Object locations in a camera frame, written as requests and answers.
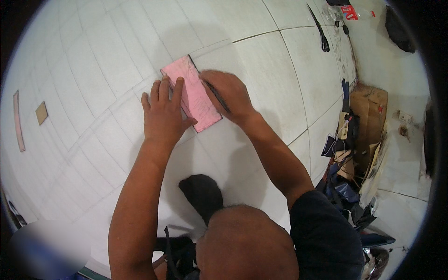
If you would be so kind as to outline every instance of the blurred patch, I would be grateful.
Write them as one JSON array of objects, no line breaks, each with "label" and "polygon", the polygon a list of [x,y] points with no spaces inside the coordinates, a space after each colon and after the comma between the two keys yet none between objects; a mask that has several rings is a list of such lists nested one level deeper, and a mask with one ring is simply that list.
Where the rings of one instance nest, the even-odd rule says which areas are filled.
[{"label": "blurred patch", "polygon": [[39,279],[71,276],[90,258],[87,237],[73,225],[56,220],[39,220],[20,228],[8,250],[21,272]]}]

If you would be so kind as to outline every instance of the sleeve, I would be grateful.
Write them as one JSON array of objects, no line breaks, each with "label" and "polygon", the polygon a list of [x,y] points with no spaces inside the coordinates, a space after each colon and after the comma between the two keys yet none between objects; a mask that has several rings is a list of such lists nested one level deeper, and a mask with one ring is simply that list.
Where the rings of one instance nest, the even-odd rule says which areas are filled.
[{"label": "sleeve", "polygon": [[352,225],[316,190],[299,197],[290,213],[299,280],[357,280],[364,267],[361,239]]}]

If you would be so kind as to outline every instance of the wall socket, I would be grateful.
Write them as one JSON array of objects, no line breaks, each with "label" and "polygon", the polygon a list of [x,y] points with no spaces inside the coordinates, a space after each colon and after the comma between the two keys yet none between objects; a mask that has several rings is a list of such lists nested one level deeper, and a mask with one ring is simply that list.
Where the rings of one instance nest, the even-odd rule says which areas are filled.
[{"label": "wall socket", "polygon": [[408,113],[403,112],[402,110],[400,110],[400,114],[398,115],[398,118],[402,122],[405,122],[409,125],[412,124],[412,116]]}]

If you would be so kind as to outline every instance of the pink rectangle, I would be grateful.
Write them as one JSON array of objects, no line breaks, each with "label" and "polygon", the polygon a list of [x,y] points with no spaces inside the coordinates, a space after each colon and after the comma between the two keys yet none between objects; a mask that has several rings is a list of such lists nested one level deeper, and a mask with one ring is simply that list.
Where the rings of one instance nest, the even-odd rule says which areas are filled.
[{"label": "pink rectangle", "polygon": [[21,152],[25,151],[25,144],[23,143],[22,128],[20,127],[19,117],[19,91],[13,95],[13,110],[14,110],[14,124],[16,126],[17,142]]},{"label": "pink rectangle", "polygon": [[222,119],[221,114],[208,98],[190,56],[184,56],[163,67],[160,71],[163,75],[170,77],[171,88],[174,88],[178,77],[184,78],[181,106],[188,117],[193,117],[198,121],[194,125],[194,129],[198,133]]}]

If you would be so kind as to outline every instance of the man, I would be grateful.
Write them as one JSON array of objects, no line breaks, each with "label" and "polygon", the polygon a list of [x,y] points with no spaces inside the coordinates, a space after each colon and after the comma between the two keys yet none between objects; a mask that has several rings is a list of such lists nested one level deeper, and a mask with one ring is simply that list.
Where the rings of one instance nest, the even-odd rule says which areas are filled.
[{"label": "man", "polygon": [[[359,235],[314,190],[305,167],[252,107],[246,86],[235,75],[219,71],[202,71],[200,78],[221,95],[230,113],[203,83],[218,111],[248,136],[272,183],[286,197],[291,233],[259,209],[223,208],[216,183],[205,175],[183,180],[179,187],[208,226],[195,249],[196,279],[358,279],[364,263]],[[174,278],[193,279],[193,273],[176,271],[183,259],[174,262],[172,250],[166,250],[168,264],[164,259],[151,264],[159,246],[157,211],[165,168],[177,141],[196,123],[191,118],[182,120],[183,83],[183,78],[176,81],[171,100],[168,77],[154,82],[151,104],[148,95],[142,95],[145,140],[109,229],[113,279],[166,279],[167,269]]]}]

